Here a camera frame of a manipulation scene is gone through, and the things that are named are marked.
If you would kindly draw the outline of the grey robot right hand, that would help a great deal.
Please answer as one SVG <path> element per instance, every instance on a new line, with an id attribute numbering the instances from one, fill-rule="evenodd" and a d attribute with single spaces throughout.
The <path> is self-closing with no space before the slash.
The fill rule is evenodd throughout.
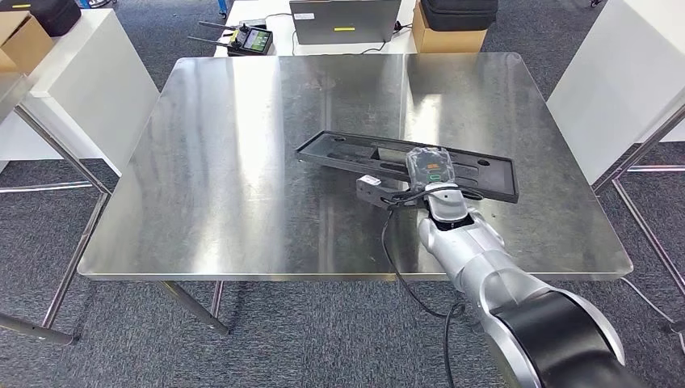
<path id="1" fill-rule="evenodd" d="M 452 159 L 444 148 L 414 147 L 406 154 L 406 166 L 410 192 L 422 192 L 445 184 L 457 187 Z"/>

